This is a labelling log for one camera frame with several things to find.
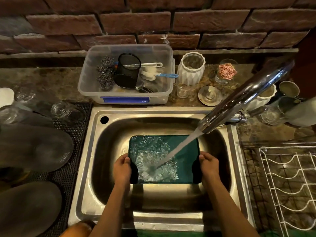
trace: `clear plastic box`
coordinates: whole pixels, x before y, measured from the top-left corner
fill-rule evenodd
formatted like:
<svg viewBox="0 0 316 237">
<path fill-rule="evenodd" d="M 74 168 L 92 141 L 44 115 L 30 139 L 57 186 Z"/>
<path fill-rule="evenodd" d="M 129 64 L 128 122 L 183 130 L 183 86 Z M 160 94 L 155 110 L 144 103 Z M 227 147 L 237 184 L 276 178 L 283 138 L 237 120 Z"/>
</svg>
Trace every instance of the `clear plastic box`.
<svg viewBox="0 0 316 237">
<path fill-rule="evenodd" d="M 97 81 L 97 66 L 102 57 L 109 55 L 118 60 L 120 54 L 128 52 L 136 55 L 142 63 L 162 62 L 162 73 L 174 74 L 172 48 L 166 44 L 97 45 L 89 49 L 84 61 L 78 91 L 100 104 L 165 104 L 172 92 L 174 79 L 156 77 L 155 85 L 160 92 L 140 93 L 135 89 L 124 89 L 116 84 L 110 91 L 103 91 Z"/>
</svg>

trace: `running water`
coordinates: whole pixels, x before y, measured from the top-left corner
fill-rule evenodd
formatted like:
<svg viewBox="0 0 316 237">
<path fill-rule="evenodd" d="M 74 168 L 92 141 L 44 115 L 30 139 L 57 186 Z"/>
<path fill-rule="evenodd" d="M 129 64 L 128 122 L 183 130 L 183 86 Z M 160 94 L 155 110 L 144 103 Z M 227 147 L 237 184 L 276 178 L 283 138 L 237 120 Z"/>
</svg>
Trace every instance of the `running water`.
<svg viewBox="0 0 316 237">
<path fill-rule="evenodd" d="M 171 160 L 180 150 L 182 150 L 187 144 L 189 144 L 194 139 L 198 138 L 200 135 L 203 135 L 203 132 L 199 130 L 199 128 L 196 128 L 195 131 L 190 134 L 183 142 L 181 142 L 173 151 L 171 151 L 165 158 L 160 160 L 157 165 L 156 169 L 160 166 L 167 163 L 169 160 Z"/>
</svg>

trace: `faucet spout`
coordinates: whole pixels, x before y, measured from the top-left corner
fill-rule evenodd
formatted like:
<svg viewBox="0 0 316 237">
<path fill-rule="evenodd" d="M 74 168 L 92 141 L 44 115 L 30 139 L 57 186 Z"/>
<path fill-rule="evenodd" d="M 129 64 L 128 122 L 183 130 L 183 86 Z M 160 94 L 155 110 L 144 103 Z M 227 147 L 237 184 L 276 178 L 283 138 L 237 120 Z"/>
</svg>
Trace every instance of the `faucet spout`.
<svg viewBox="0 0 316 237">
<path fill-rule="evenodd" d="M 205 116 L 198 124 L 199 130 L 208 134 L 225 123 L 244 105 L 250 103 L 266 88 L 280 80 L 293 66 L 294 60 L 285 60 L 280 57 L 261 69 Z"/>
</svg>

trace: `black mesh cup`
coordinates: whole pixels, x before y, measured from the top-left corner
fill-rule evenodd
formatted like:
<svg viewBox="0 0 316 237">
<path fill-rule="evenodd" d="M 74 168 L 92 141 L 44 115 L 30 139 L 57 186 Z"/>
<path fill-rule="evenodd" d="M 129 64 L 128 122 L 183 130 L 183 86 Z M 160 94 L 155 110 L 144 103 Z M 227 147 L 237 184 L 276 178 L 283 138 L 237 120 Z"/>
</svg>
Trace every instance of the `black mesh cup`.
<svg viewBox="0 0 316 237">
<path fill-rule="evenodd" d="M 118 57 L 118 67 L 113 76 L 115 83 L 123 88 L 135 88 L 141 67 L 140 59 L 131 53 L 122 53 Z"/>
</svg>

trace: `person's left hand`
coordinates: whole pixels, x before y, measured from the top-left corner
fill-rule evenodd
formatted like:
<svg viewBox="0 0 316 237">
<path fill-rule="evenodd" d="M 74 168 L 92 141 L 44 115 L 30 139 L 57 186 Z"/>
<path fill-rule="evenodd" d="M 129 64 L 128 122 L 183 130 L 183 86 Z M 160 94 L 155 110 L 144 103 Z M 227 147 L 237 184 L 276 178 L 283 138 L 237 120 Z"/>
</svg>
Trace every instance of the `person's left hand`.
<svg viewBox="0 0 316 237">
<path fill-rule="evenodd" d="M 132 174 L 131 160 L 128 154 L 121 155 L 113 167 L 113 177 L 115 184 L 125 187 L 126 191 L 130 190 L 130 178 Z"/>
</svg>

